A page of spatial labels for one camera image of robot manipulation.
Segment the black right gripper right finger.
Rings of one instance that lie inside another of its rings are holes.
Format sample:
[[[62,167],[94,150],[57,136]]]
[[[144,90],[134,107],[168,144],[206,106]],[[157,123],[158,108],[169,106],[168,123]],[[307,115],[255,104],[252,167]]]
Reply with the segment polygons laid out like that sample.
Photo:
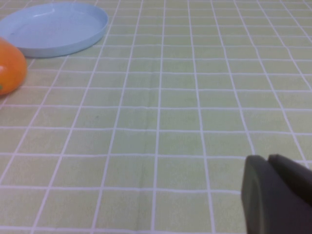
[[[279,154],[269,155],[268,162],[282,178],[289,189],[311,206],[311,170]]]

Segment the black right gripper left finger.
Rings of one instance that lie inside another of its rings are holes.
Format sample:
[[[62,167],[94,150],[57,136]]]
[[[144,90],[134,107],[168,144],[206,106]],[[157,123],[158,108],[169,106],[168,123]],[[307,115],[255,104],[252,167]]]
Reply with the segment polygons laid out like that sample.
[[[312,206],[289,189],[268,159],[246,158],[241,200],[249,234],[312,232]]]

